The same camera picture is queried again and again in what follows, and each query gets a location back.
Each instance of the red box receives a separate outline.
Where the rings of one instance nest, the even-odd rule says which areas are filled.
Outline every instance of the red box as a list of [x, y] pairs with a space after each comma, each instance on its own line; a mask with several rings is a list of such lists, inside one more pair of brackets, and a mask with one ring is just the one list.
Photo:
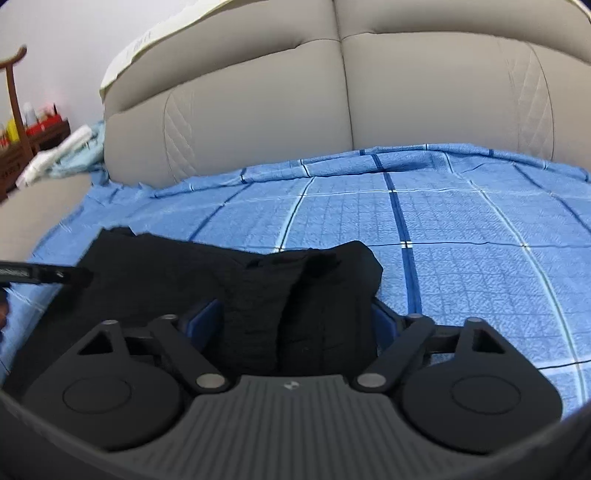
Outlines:
[[50, 127], [55, 124], [59, 124], [61, 122], [63, 122], [61, 115], [58, 114], [58, 115], [51, 116], [47, 120], [45, 120], [44, 122], [41, 122], [40, 124], [35, 124], [32, 127], [27, 128], [27, 130], [26, 130], [27, 136], [32, 137], [33, 135], [40, 134], [41, 132], [44, 132], [47, 127]]

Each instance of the blue plastic part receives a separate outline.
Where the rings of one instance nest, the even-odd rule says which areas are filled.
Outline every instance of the blue plastic part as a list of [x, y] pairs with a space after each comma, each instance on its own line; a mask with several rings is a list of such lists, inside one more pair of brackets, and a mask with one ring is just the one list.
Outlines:
[[191, 345], [201, 352], [222, 325], [223, 309], [218, 300], [212, 301], [191, 320], [185, 335], [191, 340]]
[[[220, 329], [223, 319], [222, 304], [214, 300], [189, 321], [185, 335], [191, 345], [201, 352], [212, 336]], [[372, 324], [378, 352], [383, 352], [398, 337], [398, 329], [394, 319], [376, 304], [372, 304]]]
[[394, 320], [375, 303], [372, 304], [371, 311], [375, 342], [379, 354], [392, 345], [399, 333]]

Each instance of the black cloth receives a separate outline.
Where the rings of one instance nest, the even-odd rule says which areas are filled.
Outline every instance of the black cloth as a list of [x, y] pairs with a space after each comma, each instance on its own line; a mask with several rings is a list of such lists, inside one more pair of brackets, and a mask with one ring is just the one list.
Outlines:
[[107, 319], [144, 326], [219, 299], [224, 320], [204, 354], [226, 375], [357, 375], [376, 357], [371, 301], [382, 267], [361, 242], [259, 255], [129, 229], [102, 231], [17, 353], [4, 390], [21, 398], [47, 367]]

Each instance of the circular pad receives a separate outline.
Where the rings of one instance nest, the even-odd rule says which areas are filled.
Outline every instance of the circular pad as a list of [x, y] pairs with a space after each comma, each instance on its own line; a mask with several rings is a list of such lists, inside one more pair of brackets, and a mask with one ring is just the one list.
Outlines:
[[483, 415], [499, 415], [513, 410], [521, 394], [507, 380], [477, 375], [458, 380], [452, 386], [452, 398], [465, 410]]
[[83, 378], [64, 392], [64, 403], [78, 413], [107, 413], [131, 398], [131, 387], [117, 377]]
[[56, 427], [110, 451], [157, 438], [181, 412], [180, 390], [170, 375], [116, 354], [58, 361], [30, 386], [23, 403]]
[[456, 357], [416, 372], [403, 387], [401, 407], [423, 435], [480, 454], [525, 439], [562, 412], [558, 392], [541, 373], [497, 354]]

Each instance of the ribbed gray surface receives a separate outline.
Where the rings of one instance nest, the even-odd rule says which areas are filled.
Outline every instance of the ribbed gray surface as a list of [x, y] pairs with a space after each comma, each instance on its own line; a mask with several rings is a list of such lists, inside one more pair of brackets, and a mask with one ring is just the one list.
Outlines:
[[243, 377], [228, 393], [198, 397], [159, 440], [112, 458], [167, 480], [419, 480], [479, 461], [427, 442], [389, 399], [341, 376]]

